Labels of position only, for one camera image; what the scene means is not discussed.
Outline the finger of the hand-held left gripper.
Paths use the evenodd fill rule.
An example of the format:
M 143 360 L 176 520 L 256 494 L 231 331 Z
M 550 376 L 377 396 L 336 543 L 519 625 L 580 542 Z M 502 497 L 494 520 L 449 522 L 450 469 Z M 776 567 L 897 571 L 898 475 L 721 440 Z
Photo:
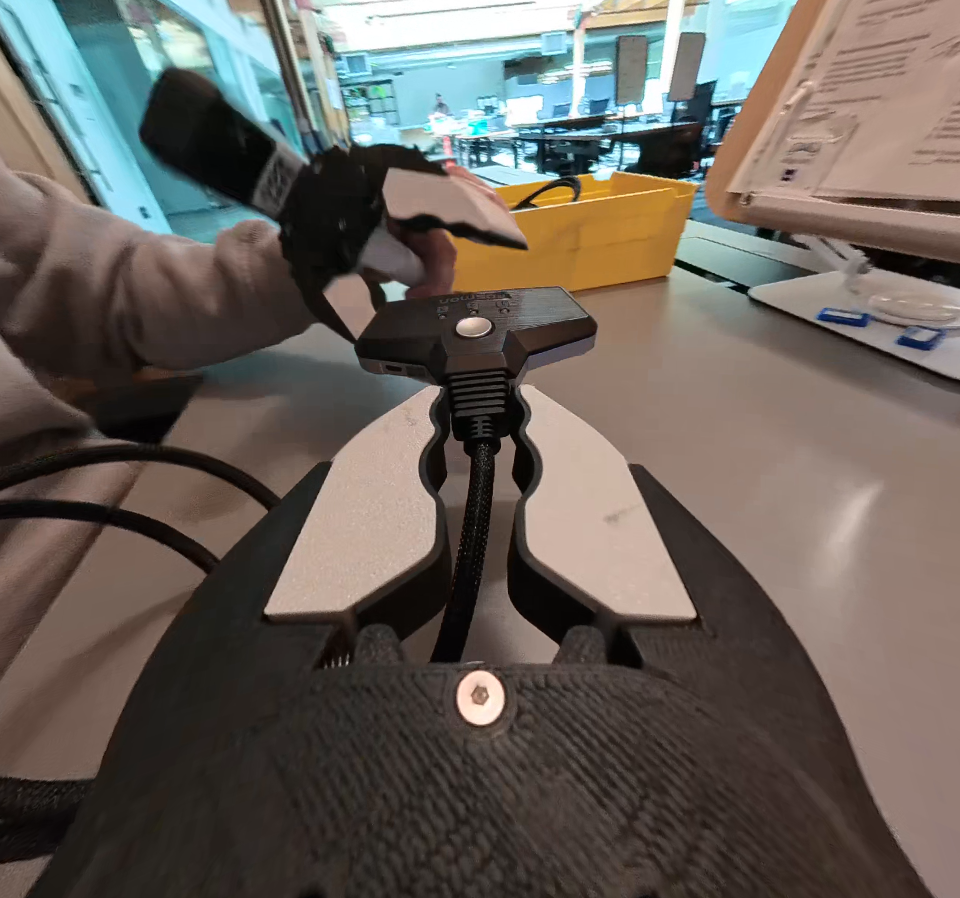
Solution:
M 527 238 L 505 200 L 473 176 L 392 167 L 381 187 L 386 214 L 415 232 L 443 230 L 451 236 L 526 251 Z

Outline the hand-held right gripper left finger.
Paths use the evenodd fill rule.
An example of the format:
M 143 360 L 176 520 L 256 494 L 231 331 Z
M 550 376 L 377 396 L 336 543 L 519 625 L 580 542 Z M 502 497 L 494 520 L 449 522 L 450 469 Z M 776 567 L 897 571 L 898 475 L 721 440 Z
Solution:
M 452 552 L 446 392 L 427 386 L 336 454 L 268 599 L 273 623 L 420 628 L 441 613 Z

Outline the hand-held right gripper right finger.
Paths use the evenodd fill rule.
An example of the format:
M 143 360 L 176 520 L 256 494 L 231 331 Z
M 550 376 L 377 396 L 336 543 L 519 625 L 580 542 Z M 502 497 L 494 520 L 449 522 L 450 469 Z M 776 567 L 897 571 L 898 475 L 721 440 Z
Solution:
M 532 384 L 515 389 L 510 602 L 532 625 L 688 625 L 697 612 L 630 464 Z

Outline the black usb hub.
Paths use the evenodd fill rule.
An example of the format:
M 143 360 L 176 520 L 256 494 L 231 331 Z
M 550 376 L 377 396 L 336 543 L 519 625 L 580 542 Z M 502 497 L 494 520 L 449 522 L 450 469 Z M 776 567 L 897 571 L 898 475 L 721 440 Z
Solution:
M 441 388 L 468 455 L 512 434 L 515 390 L 531 369 L 594 346 L 597 324 L 559 286 L 454 293 L 385 304 L 355 342 L 361 366 Z

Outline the yellow plastic bin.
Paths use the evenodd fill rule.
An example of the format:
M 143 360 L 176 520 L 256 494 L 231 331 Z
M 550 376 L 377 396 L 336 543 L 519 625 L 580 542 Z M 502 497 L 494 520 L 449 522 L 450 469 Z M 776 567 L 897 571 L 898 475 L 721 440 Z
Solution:
M 621 171 L 579 181 L 577 200 L 566 186 L 498 187 L 510 207 L 537 192 L 532 207 L 512 212 L 528 249 L 458 239 L 454 291 L 559 286 L 584 292 L 668 276 L 698 185 Z

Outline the person's left forearm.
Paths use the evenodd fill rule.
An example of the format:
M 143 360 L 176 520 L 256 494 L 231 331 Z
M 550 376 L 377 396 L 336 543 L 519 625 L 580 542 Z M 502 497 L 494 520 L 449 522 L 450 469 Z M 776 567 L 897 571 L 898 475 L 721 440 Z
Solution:
M 149 232 L 1 167 L 2 382 L 219 364 L 315 323 L 261 220 L 213 244 Z

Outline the person's left hand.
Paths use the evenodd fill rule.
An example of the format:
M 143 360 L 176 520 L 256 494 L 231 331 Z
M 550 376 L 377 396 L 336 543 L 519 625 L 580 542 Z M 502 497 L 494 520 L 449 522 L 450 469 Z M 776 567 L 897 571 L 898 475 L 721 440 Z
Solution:
M 450 177 L 471 184 L 493 206 L 509 214 L 507 203 L 480 177 L 452 160 L 446 160 L 442 166 Z M 422 278 L 417 285 L 407 288 L 406 300 L 453 292 L 457 248 L 448 232 L 438 229 L 416 232 L 393 220 L 388 221 L 387 228 L 395 239 L 414 253 L 422 266 Z

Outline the black office chair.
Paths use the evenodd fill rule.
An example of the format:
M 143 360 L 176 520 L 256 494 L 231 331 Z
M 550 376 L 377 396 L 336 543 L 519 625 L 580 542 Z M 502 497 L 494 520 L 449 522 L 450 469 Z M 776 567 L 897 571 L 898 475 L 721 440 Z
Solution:
M 700 161 L 704 125 L 683 122 L 648 133 L 642 143 L 639 173 L 668 180 L 681 180 L 695 171 Z

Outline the wooden document stand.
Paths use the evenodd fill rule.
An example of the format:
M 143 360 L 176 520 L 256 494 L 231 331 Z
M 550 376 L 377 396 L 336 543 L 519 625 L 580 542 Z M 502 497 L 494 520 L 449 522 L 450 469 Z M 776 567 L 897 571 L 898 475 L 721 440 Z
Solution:
M 878 268 L 867 249 L 958 264 L 959 258 L 959 79 L 958 199 L 920 200 L 823 195 L 819 178 L 839 150 L 831 136 L 822 172 L 810 187 L 770 182 L 774 152 L 764 161 L 759 186 L 742 199 L 726 198 L 724 139 L 706 181 L 706 199 L 728 220 L 784 231 L 805 244 L 826 271 L 795 280 L 766 283 L 749 291 L 752 300 L 815 326 L 844 335 L 942 378 L 958 381 L 958 287 L 918 280 Z M 823 324 L 815 316 L 824 307 L 869 313 L 867 328 Z M 932 352 L 900 347 L 896 339 L 910 326 L 949 329 Z

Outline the printed text sheet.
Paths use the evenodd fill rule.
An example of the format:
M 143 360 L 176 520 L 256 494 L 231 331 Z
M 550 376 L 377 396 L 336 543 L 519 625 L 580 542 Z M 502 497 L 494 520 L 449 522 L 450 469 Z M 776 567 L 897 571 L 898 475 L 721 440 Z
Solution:
M 756 192 L 764 162 L 822 87 L 830 49 L 853 1 L 797 1 L 725 141 L 727 200 Z

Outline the small white card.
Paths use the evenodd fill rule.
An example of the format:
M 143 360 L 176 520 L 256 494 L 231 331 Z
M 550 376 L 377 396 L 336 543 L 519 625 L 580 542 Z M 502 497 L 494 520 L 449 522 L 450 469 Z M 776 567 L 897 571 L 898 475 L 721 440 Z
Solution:
M 812 187 L 823 170 L 831 137 L 830 129 L 822 120 L 802 119 L 789 124 L 771 162 L 773 187 Z

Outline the instruction sheet with blue header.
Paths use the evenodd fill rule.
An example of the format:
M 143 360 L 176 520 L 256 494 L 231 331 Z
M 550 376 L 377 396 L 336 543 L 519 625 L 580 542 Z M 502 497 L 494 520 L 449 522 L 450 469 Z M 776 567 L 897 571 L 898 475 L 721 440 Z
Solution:
M 958 199 L 959 0 L 843 0 L 810 115 L 839 140 L 821 195 Z

